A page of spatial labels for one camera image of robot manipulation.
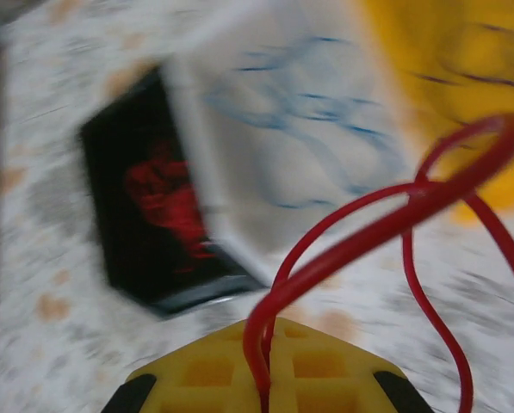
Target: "red wire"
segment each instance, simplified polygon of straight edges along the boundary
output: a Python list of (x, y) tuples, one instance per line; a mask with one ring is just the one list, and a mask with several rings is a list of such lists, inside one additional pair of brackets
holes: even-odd
[[(452, 176), (448, 181), (429, 182), (426, 172), (444, 151), (471, 136), (489, 132), (498, 132), (499, 138), (486, 153), (481, 155), (474, 163), (468, 165), (466, 169)], [(436, 314), (418, 284), (415, 268), (412, 265), (412, 248), (408, 249), (408, 245), (412, 246), (412, 236), (409, 231), (415, 224), (424, 221), (453, 202), (467, 197), (466, 201), (485, 222), (486, 227), (514, 270), (514, 241), (511, 235), (488, 205), (476, 194), (473, 194), (474, 188), (495, 175), (509, 162), (513, 155), (514, 114), (503, 114), (479, 120), (440, 141), (419, 168), (415, 182), (384, 188), (351, 202), (323, 219), (295, 245), (281, 265), (272, 290), (251, 313), (244, 333), (245, 358), (261, 395), (263, 412), (268, 411), (270, 377), (267, 366), (271, 337), (273, 336), (273, 323), (277, 313), (343, 266), (399, 234), (407, 234), (404, 237), (403, 246), (405, 248), (403, 252), (405, 270), (412, 292), (429, 320), (449, 346), (458, 364), (461, 375), (461, 405), (459, 411), (460, 413), (468, 413), (471, 410), (473, 381), (468, 362), (459, 344)], [(378, 219), (329, 248), (307, 263), (294, 276), (288, 278), (302, 253), (331, 225), (349, 213), (372, 202), (402, 193), (411, 195), (407, 205)]]

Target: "black rubber corner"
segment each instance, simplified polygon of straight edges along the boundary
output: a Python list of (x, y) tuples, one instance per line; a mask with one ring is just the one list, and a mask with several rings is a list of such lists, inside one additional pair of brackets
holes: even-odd
[(374, 377), (398, 413), (434, 413), (408, 379), (391, 372), (377, 372)]
[(157, 378), (143, 374), (119, 387), (102, 413), (139, 413)]

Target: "red image on screen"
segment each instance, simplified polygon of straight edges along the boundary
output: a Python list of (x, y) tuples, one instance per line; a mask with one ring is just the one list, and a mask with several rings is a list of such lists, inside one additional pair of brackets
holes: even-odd
[(167, 228), (181, 242), (190, 262), (177, 272), (192, 270), (193, 261), (213, 256), (189, 179), (186, 161), (174, 160), (165, 143), (152, 147), (151, 158), (126, 173), (126, 190), (145, 220)]

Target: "yellow plastic part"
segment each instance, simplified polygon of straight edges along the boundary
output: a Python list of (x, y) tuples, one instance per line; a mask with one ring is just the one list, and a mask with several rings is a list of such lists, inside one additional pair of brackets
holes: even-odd
[[(140, 413), (260, 413), (242, 349), (245, 322), (166, 355), (129, 378), (157, 383)], [(269, 413), (397, 413), (373, 373), (393, 364), (347, 342), (278, 318), (270, 353)]]
[[(410, 104), (397, 115), (418, 137), (419, 150), (462, 123), (514, 111), (514, 1), (346, 1), (363, 5)], [(482, 137), (447, 153), (442, 175), (451, 175), (490, 143)], [(498, 211), (514, 209), (514, 162), (480, 194)], [(474, 218), (462, 203), (456, 216), (462, 222)]]

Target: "blue ink lines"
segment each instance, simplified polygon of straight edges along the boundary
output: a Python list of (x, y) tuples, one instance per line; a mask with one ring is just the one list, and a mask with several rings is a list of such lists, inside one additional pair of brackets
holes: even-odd
[(278, 177), (288, 172), (285, 158), (292, 153), (304, 155), (297, 170), (321, 171), (329, 185), (350, 198), (391, 183), (403, 170), (386, 113), (368, 99), (370, 75), (353, 43), (311, 37), (241, 57), (244, 64), (228, 71), (204, 98), (231, 119), (269, 130), (258, 142), (254, 164), (258, 190), (268, 203), (330, 211), (343, 201), (331, 191), (321, 194), (312, 180), (315, 188), (287, 196), (291, 183), (305, 179), (299, 172), (291, 172), (291, 183)]

